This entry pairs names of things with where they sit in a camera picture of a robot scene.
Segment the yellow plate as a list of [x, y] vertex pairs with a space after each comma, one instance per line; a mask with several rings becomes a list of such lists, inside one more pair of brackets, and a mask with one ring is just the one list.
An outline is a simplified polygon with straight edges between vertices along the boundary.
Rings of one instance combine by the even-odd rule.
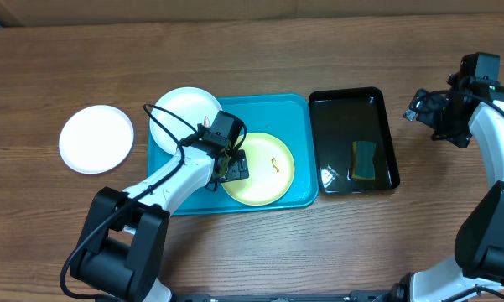
[[248, 206], [265, 206], [280, 199], [295, 176], [289, 148], [271, 134], [249, 133], [241, 149], [245, 151], [249, 177], [224, 183], [226, 193]]

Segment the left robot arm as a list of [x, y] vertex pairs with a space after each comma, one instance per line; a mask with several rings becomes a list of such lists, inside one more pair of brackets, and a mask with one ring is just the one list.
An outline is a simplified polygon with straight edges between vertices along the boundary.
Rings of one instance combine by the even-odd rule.
[[60, 273], [63, 293], [95, 301], [170, 301], [158, 280], [169, 218], [195, 191], [247, 176], [242, 141], [186, 138], [144, 181], [93, 198], [78, 243]]

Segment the white plate with stain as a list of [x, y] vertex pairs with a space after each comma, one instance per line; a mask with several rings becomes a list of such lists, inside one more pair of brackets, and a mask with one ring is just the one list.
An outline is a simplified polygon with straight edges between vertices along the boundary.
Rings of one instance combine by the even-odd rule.
[[102, 174], [126, 159], [133, 142], [133, 125], [124, 112], [95, 105], [78, 111], [65, 123], [58, 149], [64, 163], [75, 172]]

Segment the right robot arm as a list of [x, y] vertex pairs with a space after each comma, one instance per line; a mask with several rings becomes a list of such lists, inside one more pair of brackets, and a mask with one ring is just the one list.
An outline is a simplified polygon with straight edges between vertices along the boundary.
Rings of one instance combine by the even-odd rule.
[[479, 144], [488, 191], [461, 225], [453, 256], [408, 273], [380, 301], [504, 301], [504, 86], [493, 74], [453, 74], [445, 91], [420, 89], [404, 116], [434, 129], [437, 140]]

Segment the yellow green sponge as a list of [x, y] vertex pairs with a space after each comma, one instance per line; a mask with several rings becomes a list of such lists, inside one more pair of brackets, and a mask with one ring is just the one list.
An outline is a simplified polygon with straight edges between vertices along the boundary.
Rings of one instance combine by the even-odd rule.
[[373, 163], [376, 145], [370, 141], [355, 141], [351, 147], [352, 180], [374, 180], [375, 168]]

